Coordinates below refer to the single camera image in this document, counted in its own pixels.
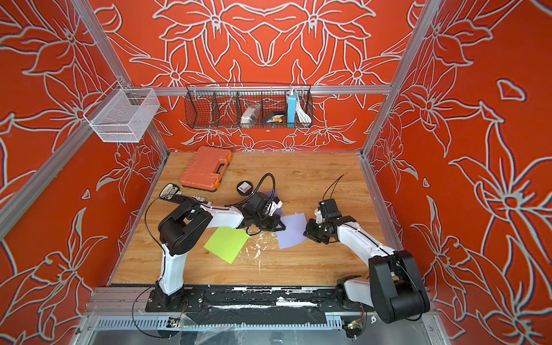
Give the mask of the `light lavender square paper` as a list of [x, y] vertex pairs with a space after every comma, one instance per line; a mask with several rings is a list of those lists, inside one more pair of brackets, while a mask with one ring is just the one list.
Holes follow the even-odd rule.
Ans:
[[307, 226], [305, 214], [284, 216], [281, 221], [285, 225], [285, 230], [277, 232], [278, 246], [281, 250], [297, 246], [307, 240], [303, 235]]

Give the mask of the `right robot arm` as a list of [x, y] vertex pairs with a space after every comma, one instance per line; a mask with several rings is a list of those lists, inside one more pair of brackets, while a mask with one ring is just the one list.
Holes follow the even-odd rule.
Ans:
[[430, 311], [426, 288], [412, 254], [382, 244], [352, 217], [326, 221], [311, 218], [303, 235], [323, 244], [334, 239], [368, 266], [367, 278], [347, 278], [341, 285], [350, 301], [372, 307], [383, 322], [416, 321]]

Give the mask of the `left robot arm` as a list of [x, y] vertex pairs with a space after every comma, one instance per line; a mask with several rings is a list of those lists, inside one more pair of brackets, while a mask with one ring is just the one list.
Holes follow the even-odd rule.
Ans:
[[195, 198], [178, 195], [178, 206], [158, 225], [159, 245], [163, 251], [161, 274], [151, 291], [145, 310], [174, 312], [188, 308], [190, 303], [184, 288], [184, 270], [189, 251], [195, 247], [205, 230], [228, 227], [247, 229], [251, 225], [260, 231], [286, 230], [281, 216], [254, 207], [214, 207]]

